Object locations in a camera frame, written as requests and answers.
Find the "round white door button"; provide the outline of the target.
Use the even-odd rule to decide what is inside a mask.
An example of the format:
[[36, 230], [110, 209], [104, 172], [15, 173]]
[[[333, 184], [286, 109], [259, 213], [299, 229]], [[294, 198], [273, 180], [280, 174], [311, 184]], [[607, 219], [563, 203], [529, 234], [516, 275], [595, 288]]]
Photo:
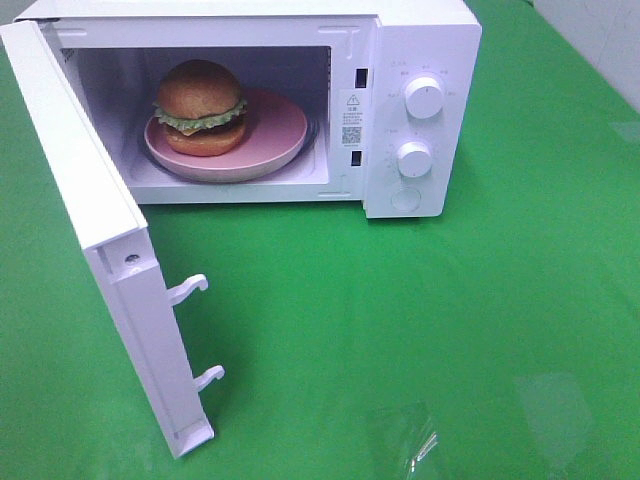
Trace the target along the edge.
[[391, 197], [392, 206], [404, 213], [416, 211], [422, 201], [421, 192], [415, 188], [402, 188], [395, 192]]

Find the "pink round plate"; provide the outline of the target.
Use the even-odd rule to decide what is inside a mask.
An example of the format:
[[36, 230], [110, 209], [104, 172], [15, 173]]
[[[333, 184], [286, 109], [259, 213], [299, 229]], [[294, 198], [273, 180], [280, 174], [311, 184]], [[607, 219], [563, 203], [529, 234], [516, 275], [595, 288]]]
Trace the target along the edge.
[[246, 131], [242, 141], [219, 156], [191, 156], [174, 151], [162, 126], [152, 117], [144, 139], [153, 158], [177, 176], [209, 183], [236, 183], [271, 174], [301, 151], [309, 122], [303, 110], [276, 92], [253, 88], [248, 100]]

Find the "burger with lettuce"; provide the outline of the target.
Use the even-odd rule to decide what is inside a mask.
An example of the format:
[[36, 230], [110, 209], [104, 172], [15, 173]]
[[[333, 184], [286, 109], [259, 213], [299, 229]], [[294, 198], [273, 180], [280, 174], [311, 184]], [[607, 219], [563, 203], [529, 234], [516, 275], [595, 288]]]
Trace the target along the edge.
[[181, 154], [219, 156], [245, 134], [248, 102], [236, 77], [224, 66], [189, 60], [160, 82], [154, 118], [169, 147]]

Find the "white microwave door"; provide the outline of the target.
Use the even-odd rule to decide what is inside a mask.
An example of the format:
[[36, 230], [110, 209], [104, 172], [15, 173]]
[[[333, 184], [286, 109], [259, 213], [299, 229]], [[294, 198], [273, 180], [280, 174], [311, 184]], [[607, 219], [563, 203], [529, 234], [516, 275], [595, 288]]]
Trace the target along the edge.
[[171, 454], [213, 438], [199, 393], [224, 375], [193, 374], [174, 314], [202, 274], [167, 287], [148, 224], [35, 21], [1, 28], [14, 76], [76, 237]]

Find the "glass microwave turntable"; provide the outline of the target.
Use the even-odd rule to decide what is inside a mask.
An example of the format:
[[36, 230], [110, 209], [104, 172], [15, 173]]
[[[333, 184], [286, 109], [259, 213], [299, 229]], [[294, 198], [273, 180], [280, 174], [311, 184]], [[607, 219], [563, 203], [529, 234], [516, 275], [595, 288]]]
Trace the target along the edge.
[[191, 156], [170, 148], [163, 127], [148, 121], [144, 140], [152, 160], [181, 179], [238, 183], [260, 179], [290, 164], [313, 143], [318, 125], [307, 117], [279, 122], [250, 118], [242, 141], [220, 156]]

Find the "lower white microwave knob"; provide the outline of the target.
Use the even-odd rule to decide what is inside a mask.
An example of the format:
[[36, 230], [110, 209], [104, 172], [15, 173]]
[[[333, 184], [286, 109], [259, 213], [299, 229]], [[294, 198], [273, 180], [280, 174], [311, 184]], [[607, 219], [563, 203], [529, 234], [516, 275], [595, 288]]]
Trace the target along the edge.
[[402, 144], [397, 150], [397, 166], [400, 174], [407, 178], [427, 175], [433, 166], [430, 148], [417, 141]]

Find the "white microwave knob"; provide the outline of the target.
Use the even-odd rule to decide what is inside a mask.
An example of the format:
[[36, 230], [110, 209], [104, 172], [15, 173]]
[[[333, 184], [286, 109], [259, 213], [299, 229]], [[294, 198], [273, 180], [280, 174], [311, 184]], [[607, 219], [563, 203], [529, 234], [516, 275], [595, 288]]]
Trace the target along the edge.
[[416, 119], [428, 119], [444, 106], [445, 89], [433, 74], [424, 74], [410, 80], [404, 88], [407, 112]]
[[417, 141], [402, 144], [397, 150], [397, 166], [400, 174], [407, 178], [427, 175], [433, 166], [430, 148]]

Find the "white microwave oven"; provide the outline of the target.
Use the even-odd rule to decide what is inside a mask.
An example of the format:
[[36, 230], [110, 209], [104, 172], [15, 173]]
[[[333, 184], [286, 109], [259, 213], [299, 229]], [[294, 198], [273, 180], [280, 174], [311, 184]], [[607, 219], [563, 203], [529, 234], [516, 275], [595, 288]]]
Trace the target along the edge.
[[[129, 191], [140, 204], [358, 201], [370, 218], [443, 209], [482, 28], [461, 1], [38, 1], [35, 21]], [[225, 65], [246, 90], [277, 92], [315, 121], [315, 140], [281, 170], [238, 183], [181, 179], [144, 140], [160, 79], [192, 58]], [[444, 106], [406, 110], [404, 88], [433, 74]], [[398, 148], [431, 150], [407, 178]], [[420, 207], [391, 204], [402, 188]]]

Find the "upper white microwave knob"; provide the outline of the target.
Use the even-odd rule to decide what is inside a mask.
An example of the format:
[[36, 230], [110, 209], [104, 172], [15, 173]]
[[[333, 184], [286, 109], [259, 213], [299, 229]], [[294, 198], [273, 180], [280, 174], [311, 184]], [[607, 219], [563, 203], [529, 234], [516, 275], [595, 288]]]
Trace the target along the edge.
[[428, 119], [444, 106], [445, 89], [433, 74], [424, 74], [410, 80], [404, 88], [407, 112], [416, 119]]

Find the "green table cloth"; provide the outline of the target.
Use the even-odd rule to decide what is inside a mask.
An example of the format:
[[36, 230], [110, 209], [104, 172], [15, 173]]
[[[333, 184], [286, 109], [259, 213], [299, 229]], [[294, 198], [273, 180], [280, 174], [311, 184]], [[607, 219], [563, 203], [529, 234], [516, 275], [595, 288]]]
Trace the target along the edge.
[[529, 1], [483, 27], [447, 205], [144, 214], [215, 438], [174, 459], [1, 65], [5, 479], [635, 479], [639, 117]]

